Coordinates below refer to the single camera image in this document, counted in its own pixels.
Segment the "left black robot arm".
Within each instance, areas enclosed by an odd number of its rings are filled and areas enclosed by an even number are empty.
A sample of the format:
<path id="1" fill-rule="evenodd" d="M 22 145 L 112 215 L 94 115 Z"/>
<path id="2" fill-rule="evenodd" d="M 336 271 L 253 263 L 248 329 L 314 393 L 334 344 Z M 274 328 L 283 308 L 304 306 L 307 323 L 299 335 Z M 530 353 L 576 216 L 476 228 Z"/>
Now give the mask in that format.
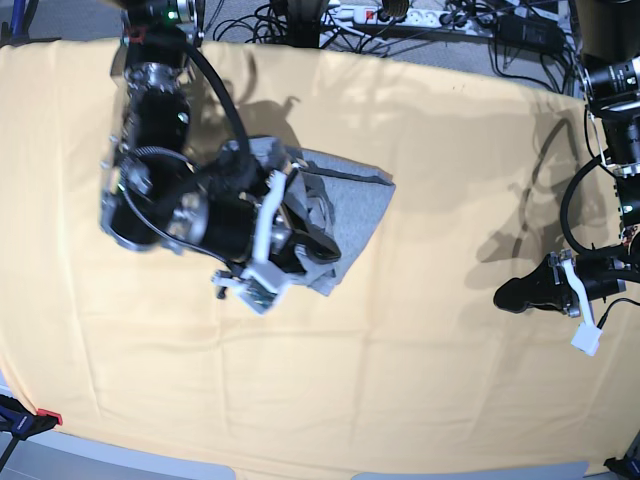
<path id="1" fill-rule="evenodd" d="M 639 281 L 639 4 L 577 1 L 574 12 L 584 120 L 600 122 L 604 141 L 571 178 L 560 204 L 568 250 L 547 254 L 532 273 L 497 289 L 494 305 L 514 314 L 539 309 L 577 317 L 591 301 L 606 300 Z M 614 180 L 621 225 L 618 244 L 600 248 L 581 244 L 569 221 L 574 194 L 596 169 Z"/>

